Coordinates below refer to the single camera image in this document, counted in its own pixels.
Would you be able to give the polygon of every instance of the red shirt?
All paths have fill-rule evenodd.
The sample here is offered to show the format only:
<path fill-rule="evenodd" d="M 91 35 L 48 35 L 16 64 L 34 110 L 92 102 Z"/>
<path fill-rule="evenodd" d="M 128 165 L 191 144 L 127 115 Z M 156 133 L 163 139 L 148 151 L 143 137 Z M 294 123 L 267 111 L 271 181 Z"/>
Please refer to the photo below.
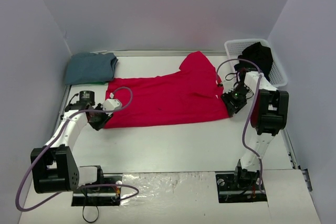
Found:
<path fill-rule="evenodd" d="M 198 123 L 228 118 L 221 100 L 223 87 L 216 84 L 216 70 L 200 51 L 189 54 L 180 71 L 153 78 L 115 78 L 108 85 L 106 99 L 118 87 L 129 87 L 133 101 L 116 112 L 105 128 Z M 114 98 L 127 104 L 128 90 Z"/>

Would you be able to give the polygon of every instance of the laundry basket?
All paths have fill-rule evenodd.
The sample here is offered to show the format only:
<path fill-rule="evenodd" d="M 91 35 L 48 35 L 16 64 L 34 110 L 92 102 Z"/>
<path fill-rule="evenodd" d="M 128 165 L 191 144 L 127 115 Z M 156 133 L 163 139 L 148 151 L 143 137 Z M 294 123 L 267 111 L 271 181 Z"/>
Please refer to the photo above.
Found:
<path fill-rule="evenodd" d="M 228 40 L 225 42 L 225 50 L 228 59 L 237 59 L 239 55 L 242 54 L 243 50 L 254 43 L 260 42 L 263 46 L 269 47 L 270 45 L 267 40 L 264 39 L 235 39 L 235 40 Z M 270 83 L 274 87 L 283 87 L 287 84 L 287 76 L 280 64 L 277 55 L 271 49 L 272 56 L 273 56 L 273 65 L 271 68 L 271 72 L 269 73 Z M 233 72 L 235 72 L 234 65 L 238 63 L 238 61 L 230 61 Z"/>

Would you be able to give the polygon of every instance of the table surface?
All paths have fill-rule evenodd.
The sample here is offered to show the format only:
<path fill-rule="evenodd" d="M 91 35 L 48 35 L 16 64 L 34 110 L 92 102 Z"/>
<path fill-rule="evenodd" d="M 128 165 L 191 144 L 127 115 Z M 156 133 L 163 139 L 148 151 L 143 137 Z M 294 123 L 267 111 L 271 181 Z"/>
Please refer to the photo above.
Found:
<path fill-rule="evenodd" d="M 184 58 L 119 57 L 115 75 L 131 78 L 174 73 Z M 217 67 L 226 57 L 208 56 L 208 59 Z M 223 79 L 229 72 L 227 64 L 219 75 Z M 230 86 L 232 83 L 225 83 L 225 87 Z M 106 88 L 100 85 L 72 86 L 69 97 L 81 90 L 92 90 L 98 103 L 104 101 Z M 139 186 L 142 191 L 135 200 L 124 202 L 122 207 L 102 207 L 97 223 L 242 223 L 246 221 L 245 215 L 249 216 L 250 223 L 307 223 L 307 220 L 319 223 L 301 171 L 292 169 L 281 134 L 271 142 L 263 159 L 268 202 L 218 203 L 213 171 L 234 170 L 244 154 L 241 138 L 249 109 L 250 104 L 232 119 L 206 123 L 99 132 L 86 125 L 73 149 L 77 165 L 101 165 L 105 173 L 124 173 L 124 182 Z M 248 130 L 247 139 L 252 130 Z M 139 173 L 151 174 L 141 176 Z M 279 192 L 277 187 L 282 187 L 283 191 Z M 45 197 L 46 194 L 36 194 L 32 186 L 26 206 Z M 70 207 L 70 203 L 71 193 L 63 193 L 38 209 L 23 213 L 20 223 L 84 223 L 81 208 Z M 293 204 L 299 204 L 300 210 L 292 211 L 297 207 Z M 281 222 L 283 215 L 289 212 L 287 220 Z"/>
<path fill-rule="evenodd" d="M 119 57 L 116 77 L 153 77 L 174 73 L 185 57 Z M 217 67 L 225 56 L 209 56 Z M 220 69 L 222 79 L 229 64 Z M 96 103 L 105 100 L 107 85 L 72 86 L 69 97 L 81 90 L 95 92 Z M 78 166 L 101 165 L 108 173 L 207 172 L 234 170 L 244 154 L 243 126 L 250 103 L 232 119 L 214 122 L 95 131 L 88 124 L 81 131 L 73 156 Z M 254 131 L 251 127 L 248 136 Z M 270 143 L 265 169 L 291 169 L 281 134 Z"/>

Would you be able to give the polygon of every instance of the white wall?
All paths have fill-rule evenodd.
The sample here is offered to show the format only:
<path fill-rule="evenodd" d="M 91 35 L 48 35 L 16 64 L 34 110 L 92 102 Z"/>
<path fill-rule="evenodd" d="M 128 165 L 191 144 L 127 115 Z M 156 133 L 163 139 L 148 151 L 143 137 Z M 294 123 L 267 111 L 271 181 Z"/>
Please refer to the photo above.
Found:
<path fill-rule="evenodd" d="M 44 0 L 73 53 L 224 49 L 267 38 L 287 0 Z"/>
<path fill-rule="evenodd" d="M 288 0 L 268 38 L 289 77 L 287 129 L 322 223 L 336 222 L 335 18 L 335 0 Z"/>
<path fill-rule="evenodd" d="M 30 152 L 52 134 L 69 55 L 43 0 L 0 0 L 1 223 L 19 220 L 16 190 Z"/>

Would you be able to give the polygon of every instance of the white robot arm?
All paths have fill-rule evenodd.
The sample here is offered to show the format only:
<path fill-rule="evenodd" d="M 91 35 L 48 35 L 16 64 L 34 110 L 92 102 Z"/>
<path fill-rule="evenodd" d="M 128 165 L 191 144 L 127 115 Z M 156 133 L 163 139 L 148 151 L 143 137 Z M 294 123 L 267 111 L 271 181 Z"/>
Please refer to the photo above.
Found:
<path fill-rule="evenodd" d="M 67 127 L 33 168 L 34 187 L 37 193 L 76 190 L 79 186 L 99 182 L 102 174 L 101 168 L 99 166 L 77 167 L 71 153 L 81 130 L 87 123 L 95 130 L 100 130 L 113 116 L 112 113 L 79 113 L 75 117 L 71 117 L 80 110 L 93 109 L 94 104 L 94 92 L 81 91 L 79 101 L 66 107 L 65 113 L 61 117 L 60 126 L 45 146 L 55 139 L 62 131 L 66 121 L 69 120 Z M 121 107 L 122 104 L 119 100 L 107 99 L 94 109 L 113 111 Z M 30 155 L 31 162 L 35 160 L 43 148 L 33 149 Z"/>
<path fill-rule="evenodd" d="M 249 90 L 256 91 L 259 76 L 257 71 L 240 70 L 239 81 L 234 90 L 221 96 L 229 116 L 233 116 L 247 104 L 246 94 Z M 255 132 L 246 144 L 259 156 L 251 150 L 246 150 L 235 170 L 235 186 L 237 184 L 247 186 L 251 180 L 257 180 L 260 172 L 259 159 L 263 158 L 269 143 L 287 123 L 289 100 L 287 91 L 278 90 L 263 75 L 258 92 L 254 95 L 257 96 L 257 100 L 250 123 Z"/>

